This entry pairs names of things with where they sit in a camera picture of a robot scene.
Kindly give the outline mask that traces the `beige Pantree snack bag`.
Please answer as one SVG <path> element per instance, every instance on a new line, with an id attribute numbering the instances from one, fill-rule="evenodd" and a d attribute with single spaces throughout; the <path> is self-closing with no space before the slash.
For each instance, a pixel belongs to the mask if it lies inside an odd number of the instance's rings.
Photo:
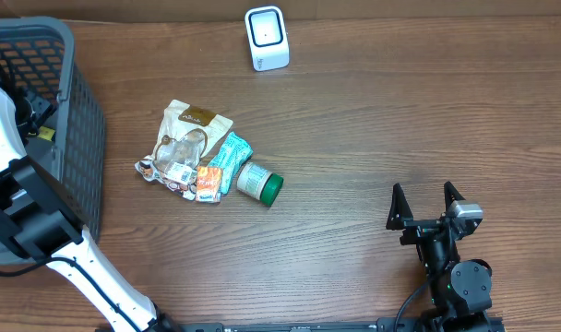
<path id="1" fill-rule="evenodd" d="M 149 183 L 157 182 L 186 200 L 197 194 L 197 171 L 233 120 L 183 101 L 173 100 L 165 108 L 152 152 L 135 163 Z"/>

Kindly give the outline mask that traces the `green lid white jar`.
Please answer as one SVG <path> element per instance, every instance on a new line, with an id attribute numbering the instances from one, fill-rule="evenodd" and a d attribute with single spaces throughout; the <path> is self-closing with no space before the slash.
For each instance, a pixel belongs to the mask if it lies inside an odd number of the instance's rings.
<path id="1" fill-rule="evenodd" d="M 254 162 L 248 162 L 237 179 L 240 192 L 271 207 L 283 186 L 284 179 Z"/>

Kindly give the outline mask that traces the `orange snack packet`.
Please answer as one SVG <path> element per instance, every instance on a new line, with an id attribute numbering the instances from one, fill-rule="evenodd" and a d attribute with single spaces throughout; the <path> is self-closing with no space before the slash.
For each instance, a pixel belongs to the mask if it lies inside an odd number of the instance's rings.
<path id="1" fill-rule="evenodd" d="M 197 169 L 196 201 L 200 203 L 219 203 L 221 201 L 222 169 L 199 166 Z"/>

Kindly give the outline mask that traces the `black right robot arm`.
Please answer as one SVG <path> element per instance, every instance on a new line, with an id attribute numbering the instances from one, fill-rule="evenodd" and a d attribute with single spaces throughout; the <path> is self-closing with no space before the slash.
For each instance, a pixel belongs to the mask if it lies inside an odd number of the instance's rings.
<path id="1" fill-rule="evenodd" d="M 424 266 L 426 282 L 401 305 L 392 329 L 398 330 L 410 302 L 429 290 L 434 307 L 421 313 L 412 331 L 492 331 L 493 269 L 482 259 L 463 261 L 456 242 L 472 235 L 483 221 L 483 209 L 444 183 L 445 211 L 435 219 L 416 220 L 400 184 L 392 187 L 386 228 L 401 231 L 400 243 L 413 245 Z"/>

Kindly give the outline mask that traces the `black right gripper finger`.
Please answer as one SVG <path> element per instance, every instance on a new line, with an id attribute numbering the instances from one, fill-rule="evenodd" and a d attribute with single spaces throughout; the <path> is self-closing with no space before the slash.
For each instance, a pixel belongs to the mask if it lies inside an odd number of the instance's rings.
<path id="1" fill-rule="evenodd" d="M 388 213 L 386 229 L 403 230 L 406 224 L 413 221 L 413 214 L 399 183 L 393 185 L 391 205 Z"/>
<path id="2" fill-rule="evenodd" d="M 452 182 L 444 183 L 444 195 L 446 212 L 451 215 L 459 215 L 465 198 L 460 194 Z"/>

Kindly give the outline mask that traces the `yellow and blue bar packet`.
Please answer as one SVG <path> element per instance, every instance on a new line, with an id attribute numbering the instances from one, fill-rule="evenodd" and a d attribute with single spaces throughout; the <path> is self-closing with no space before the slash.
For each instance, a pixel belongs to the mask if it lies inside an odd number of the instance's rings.
<path id="1" fill-rule="evenodd" d="M 38 138 L 46 140 L 46 141 L 54 142 L 55 141 L 55 130 L 50 128 L 50 127 L 41 126 L 39 128 Z"/>

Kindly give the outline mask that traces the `teal snack packet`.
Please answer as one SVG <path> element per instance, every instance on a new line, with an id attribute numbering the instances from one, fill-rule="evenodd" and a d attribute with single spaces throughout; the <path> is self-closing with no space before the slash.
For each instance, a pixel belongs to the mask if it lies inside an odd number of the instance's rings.
<path id="1" fill-rule="evenodd" d="M 209 167 L 222 170 L 220 192 L 229 193 L 234 176 L 251 158 L 253 150 L 250 144 L 240 136 L 231 132 L 222 143 L 218 154 L 209 162 Z"/>

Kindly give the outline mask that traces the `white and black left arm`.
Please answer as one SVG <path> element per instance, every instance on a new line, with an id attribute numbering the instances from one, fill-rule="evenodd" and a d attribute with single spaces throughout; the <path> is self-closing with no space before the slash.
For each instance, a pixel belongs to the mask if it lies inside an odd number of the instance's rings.
<path id="1" fill-rule="evenodd" d="M 48 267 L 70 281 L 114 331 L 177 331 L 179 325 L 116 270 L 93 240 L 77 200 L 25 149 L 55 106 L 18 87 L 0 64 L 0 243 L 33 259 L 13 278 Z"/>

